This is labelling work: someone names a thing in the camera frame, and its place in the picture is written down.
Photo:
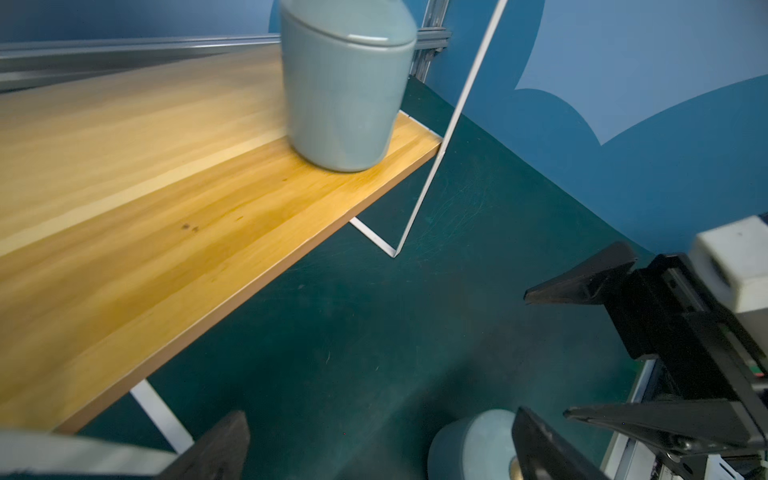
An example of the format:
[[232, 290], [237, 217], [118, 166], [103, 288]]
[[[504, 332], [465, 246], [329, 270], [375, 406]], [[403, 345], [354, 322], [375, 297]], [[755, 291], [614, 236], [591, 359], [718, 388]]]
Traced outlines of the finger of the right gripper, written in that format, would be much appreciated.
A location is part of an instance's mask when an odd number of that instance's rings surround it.
[[636, 262], [628, 243], [614, 242], [567, 272], [527, 289], [523, 300], [528, 305], [602, 305]]
[[756, 450], [758, 426], [739, 402], [681, 400], [573, 407], [568, 419], [661, 450]]

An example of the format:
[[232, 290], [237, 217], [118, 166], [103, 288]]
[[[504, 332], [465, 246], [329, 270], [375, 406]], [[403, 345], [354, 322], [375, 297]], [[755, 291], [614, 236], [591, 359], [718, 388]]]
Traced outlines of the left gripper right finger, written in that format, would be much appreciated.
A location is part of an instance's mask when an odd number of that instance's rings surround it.
[[527, 407], [511, 429], [521, 479], [605, 479], [606, 475]]

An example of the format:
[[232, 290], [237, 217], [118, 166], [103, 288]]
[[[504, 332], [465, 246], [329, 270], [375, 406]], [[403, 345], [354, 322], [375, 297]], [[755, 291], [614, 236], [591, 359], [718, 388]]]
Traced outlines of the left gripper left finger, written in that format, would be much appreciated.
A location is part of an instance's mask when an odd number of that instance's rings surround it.
[[232, 411], [160, 472], [157, 479], [241, 479], [250, 440], [245, 412]]

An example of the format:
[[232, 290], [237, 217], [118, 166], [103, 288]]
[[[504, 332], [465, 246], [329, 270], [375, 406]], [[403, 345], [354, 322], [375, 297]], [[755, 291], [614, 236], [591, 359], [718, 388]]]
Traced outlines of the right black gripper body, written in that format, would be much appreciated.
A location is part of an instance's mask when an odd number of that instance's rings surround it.
[[657, 359], [672, 400], [741, 403], [758, 426], [756, 450], [664, 450], [676, 456], [747, 455], [767, 448], [767, 354], [715, 301], [682, 256], [660, 255], [630, 272], [606, 300], [634, 359]]

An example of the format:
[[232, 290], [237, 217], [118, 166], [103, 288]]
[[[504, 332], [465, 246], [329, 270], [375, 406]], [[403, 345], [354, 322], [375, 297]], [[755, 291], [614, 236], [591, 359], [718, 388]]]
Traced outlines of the grey-blue tea canister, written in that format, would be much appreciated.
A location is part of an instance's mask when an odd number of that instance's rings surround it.
[[279, 5], [290, 144], [314, 165], [359, 172], [386, 155], [417, 26], [401, 1]]
[[494, 409], [443, 427], [429, 448], [428, 479], [510, 479], [517, 458], [515, 418], [511, 411]]

